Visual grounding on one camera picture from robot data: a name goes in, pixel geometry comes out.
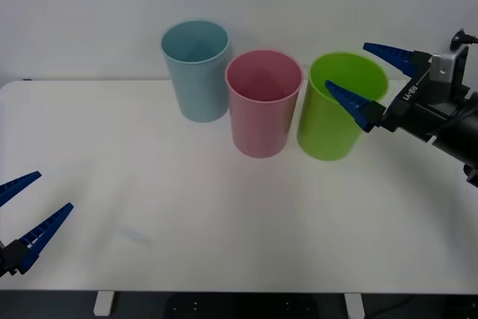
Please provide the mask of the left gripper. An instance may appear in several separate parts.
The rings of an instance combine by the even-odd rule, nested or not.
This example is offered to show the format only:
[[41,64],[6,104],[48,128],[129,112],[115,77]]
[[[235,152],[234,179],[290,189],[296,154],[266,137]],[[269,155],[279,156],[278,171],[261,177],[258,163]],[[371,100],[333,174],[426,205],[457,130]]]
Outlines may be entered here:
[[[41,173],[35,171],[0,185],[0,206],[2,207],[40,177]],[[0,241],[0,276],[6,273],[14,275],[16,272],[25,274],[29,271],[73,209],[73,204],[67,203],[40,225],[6,247]]]

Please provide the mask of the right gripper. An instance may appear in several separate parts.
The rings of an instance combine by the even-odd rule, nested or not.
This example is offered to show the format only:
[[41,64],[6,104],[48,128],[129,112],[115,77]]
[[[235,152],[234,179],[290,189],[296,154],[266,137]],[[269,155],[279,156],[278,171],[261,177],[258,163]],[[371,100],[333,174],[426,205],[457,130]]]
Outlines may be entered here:
[[430,79],[432,56],[427,52],[376,43],[364,43],[362,48],[411,78],[386,111],[380,103],[326,80],[326,89],[362,131],[381,126],[389,131],[401,128],[421,140],[433,136],[437,140],[470,139],[469,87],[462,83],[463,68],[453,70],[451,83],[440,84]]

